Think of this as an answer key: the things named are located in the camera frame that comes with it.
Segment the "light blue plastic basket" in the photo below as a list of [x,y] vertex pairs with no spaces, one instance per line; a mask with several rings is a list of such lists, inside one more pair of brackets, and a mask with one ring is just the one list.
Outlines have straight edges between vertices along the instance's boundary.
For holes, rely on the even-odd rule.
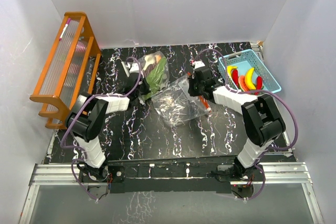
[[243,50],[224,57],[220,57],[218,60],[218,71],[223,77],[227,77],[225,66],[236,66],[239,75],[245,75],[250,68],[254,68],[252,75],[253,83],[256,82],[258,76],[263,80],[264,90],[268,90],[272,93],[281,91],[281,86],[277,80],[273,77],[268,68],[259,59],[257,54],[251,50]]

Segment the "red fake chili pepper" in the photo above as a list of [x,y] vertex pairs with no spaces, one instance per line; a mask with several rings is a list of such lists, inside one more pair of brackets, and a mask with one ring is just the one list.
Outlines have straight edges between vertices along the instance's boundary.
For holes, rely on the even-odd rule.
[[238,75],[238,70],[237,69],[232,70],[231,77],[232,77],[232,80],[233,80],[235,86],[238,87],[239,86],[239,84],[238,84],[239,75]]

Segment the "fake watermelon slice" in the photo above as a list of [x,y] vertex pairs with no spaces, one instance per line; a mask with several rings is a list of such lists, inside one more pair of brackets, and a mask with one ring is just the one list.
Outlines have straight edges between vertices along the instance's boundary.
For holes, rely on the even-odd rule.
[[245,83],[245,76],[244,75],[240,75],[238,77],[238,87],[244,92],[249,91],[249,88],[247,87],[247,85]]

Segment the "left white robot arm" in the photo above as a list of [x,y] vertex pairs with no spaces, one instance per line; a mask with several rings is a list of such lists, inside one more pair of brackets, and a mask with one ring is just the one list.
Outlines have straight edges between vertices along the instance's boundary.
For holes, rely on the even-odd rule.
[[102,151],[99,133],[105,116],[126,111],[138,97],[150,93],[143,74],[131,73],[120,93],[91,95],[82,93],[66,118],[67,131],[73,135],[84,155],[77,167],[96,181],[108,177],[106,157]]

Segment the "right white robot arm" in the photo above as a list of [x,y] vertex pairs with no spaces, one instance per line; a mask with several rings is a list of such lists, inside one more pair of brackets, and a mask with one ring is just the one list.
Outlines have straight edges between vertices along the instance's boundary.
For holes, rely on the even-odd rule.
[[268,94],[255,96],[232,92],[229,87],[217,82],[206,66],[193,67],[193,72],[188,75],[188,93],[191,97],[202,97],[242,115],[246,143],[233,165],[216,174],[247,180],[262,154],[286,129],[274,99]]

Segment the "clear zip bag red slider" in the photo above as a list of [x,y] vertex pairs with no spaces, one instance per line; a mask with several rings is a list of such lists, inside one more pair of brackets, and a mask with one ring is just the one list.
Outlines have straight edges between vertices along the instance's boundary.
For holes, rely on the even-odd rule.
[[209,115],[211,111],[199,97],[190,96],[188,88],[188,75],[184,75],[151,98],[159,118],[169,127]]

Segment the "clear bag with green leaf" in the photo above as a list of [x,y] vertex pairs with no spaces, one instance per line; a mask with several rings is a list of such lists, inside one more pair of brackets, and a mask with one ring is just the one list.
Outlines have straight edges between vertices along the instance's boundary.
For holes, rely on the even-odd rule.
[[170,74],[167,58],[161,51],[143,56],[140,64],[144,80],[149,86],[149,92],[140,96],[144,102],[167,86]]

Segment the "yellow fake banana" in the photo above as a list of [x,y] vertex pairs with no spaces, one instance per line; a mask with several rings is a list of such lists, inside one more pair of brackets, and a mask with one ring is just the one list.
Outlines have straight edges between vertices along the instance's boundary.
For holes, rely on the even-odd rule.
[[237,66],[232,66],[232,65],[227,66],[226,70],[227,70],[227,74],[230,78],[232,77],[232,71],[237,69],[237,68],[238,68]]
[[252,67],[245,74],[245,84],[249,90],[256,90],[256,86],[254,85],[253,80],[252,80],[254,70],[255,68]]

